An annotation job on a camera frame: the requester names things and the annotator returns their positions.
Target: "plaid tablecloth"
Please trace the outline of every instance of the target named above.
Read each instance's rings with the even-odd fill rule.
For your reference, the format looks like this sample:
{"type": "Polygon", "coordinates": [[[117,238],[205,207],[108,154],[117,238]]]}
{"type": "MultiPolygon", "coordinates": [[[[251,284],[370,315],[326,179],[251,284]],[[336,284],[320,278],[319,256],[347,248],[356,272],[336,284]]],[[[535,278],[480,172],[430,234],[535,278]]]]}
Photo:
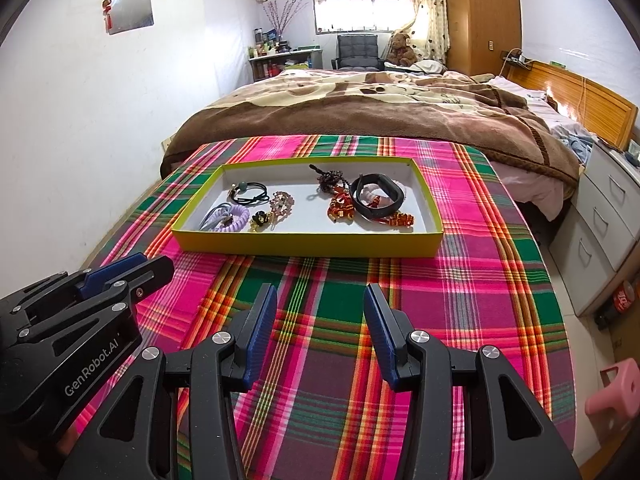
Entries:
{"type": "MultiPolygon", "coordinates": [[[[558,302],[527,225],[475,149],[428,140],[302,135],[208,144],[140,204],[94,267],[138,251],[166,254],[175,264],[172,283],[138,305],[143,347],[190,348],[247,308],[261,283],[278,289],[276,325],[260,380],[234,404],[249,479],[394,478],[409,397],[393,394],[380,377],[362,315],[370,282],[379,283],[390,305],[404,310],[414,326],[446,344],[501,348],[573,447],[574,382],[558,302]],[[413,158],[444,224],[437,257],[285,258],[180,250],[172,222],[220,164],[323,155],[413,158]]],[[[125,366],[84,410],[79,429],[125,366]]],[[[463,461],[458,389],[454,400],[450,476],[457,479],[463,461]]],[[[189,478],[188,390],[178,416],[180,474],[189,478]]]]}

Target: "white drawer cabinet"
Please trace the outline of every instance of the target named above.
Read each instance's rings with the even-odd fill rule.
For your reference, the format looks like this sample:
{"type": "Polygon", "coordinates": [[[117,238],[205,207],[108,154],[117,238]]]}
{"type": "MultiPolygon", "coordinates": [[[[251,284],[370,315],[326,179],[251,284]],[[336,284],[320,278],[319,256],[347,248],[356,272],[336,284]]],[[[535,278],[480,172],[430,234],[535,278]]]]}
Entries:
{"type": "Polygon", "coordinates": [[[549,250],[576,316],[579,316],[613,278],[613,267],[589,226],[573,206],[549,250]]]}
{"type": "Polygon", "coordinates": [[[640,172],[596,144],[550,252],[577,316],[640,267],[640,172]]]}

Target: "tile floor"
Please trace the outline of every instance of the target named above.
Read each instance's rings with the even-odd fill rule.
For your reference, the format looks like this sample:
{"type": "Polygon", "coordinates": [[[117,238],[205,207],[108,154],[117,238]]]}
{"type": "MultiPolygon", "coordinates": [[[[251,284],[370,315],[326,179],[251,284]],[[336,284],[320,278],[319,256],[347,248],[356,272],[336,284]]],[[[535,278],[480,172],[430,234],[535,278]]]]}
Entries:
{"type": "Polygon", "coordinates": [[[600,369],[614,363],[613,347],[609,331],[600,332],[593,317],[575,316],[551,254],[544,247],[540,247],[540,252],[558,297],[569,339],[576,396],[574,460],[580,466],[600,449],[600,443],[604,443],[611,433],[613,421],[608,416],[587,417],[584,413],[584,401],[603,387],[600,369]]]}

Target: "blue gripper pad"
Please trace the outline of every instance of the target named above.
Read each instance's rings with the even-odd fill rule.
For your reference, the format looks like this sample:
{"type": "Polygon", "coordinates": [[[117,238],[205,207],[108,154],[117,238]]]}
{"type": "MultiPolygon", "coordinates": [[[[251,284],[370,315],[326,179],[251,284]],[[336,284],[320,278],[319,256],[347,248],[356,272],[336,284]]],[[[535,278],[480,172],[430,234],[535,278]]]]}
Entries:
{"type": "Polygon", "coordinates": [[[258,321],[255,323],[254,332],[246,347],[246,370],[242,376],[242,384],[247,390],[251,389],[254,381],[260,376],[262,362],[267,353],[267,345],[271,336],[271,329],[273,329],[273,323],[276,320],[278,293],[273,285],[268,287],[260,314],[258,314],[258,321]]]}
{"type": "Polygon", "coordinates": [[[380,367],[382,378],[389,384],[389,387],[395,391],[399,385],[398,371],[396,370],[396,354],[388,327],[370,286],[365,289],[364,293],[364,317],[367,321],[373,348],[376,351],[376,358],[378,359],[378,366],[380,367]]]}
{"type": "Polygon", "coordinates": [[[146,256],[143,253],[136,253],[131,256],[125,256],[112,264],[95,269],[93,272],[89,272],[84,279],[82,287],[78,288],[80,297],[83,300],[88,300],[100,294],[106,282],[145,262],[146,256]]]}

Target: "black fitness band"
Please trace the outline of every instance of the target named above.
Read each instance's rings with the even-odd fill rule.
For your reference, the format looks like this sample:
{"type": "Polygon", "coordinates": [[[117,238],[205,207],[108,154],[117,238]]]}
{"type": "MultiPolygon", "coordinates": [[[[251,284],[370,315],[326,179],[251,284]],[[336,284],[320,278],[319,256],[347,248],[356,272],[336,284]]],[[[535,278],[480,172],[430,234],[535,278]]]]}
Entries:
{"type": "Polygon", "coordinates": [[[351,194],[351,200],[353,201],[353,207],[358,213],[364,216],[364,218],[369,220],[391,216],[402,207],[402,202],[404,202],[404,192],[398,187],[398,184],[388,176],[379,173],[359,176],[349,186],[349,192],[351,194]],[[394,202],[385,207],[368,207],[364,205],[360,201],[360,193],[362,192],[362,188],[367,184],[377,184],[394,202]]]}
{"type": "Polygon", "coordinates": [[[229,190],[229,199],[239,205],[262,205],[269,201],[269,195],[267,194],[267,187],[260,182],[241,182],[240,184],[233,184],[229,190]],[[262,193],[251,198],[236,197],[236,192],[245,192],[251,187],[257,187],[262,190],[262,193]]]}

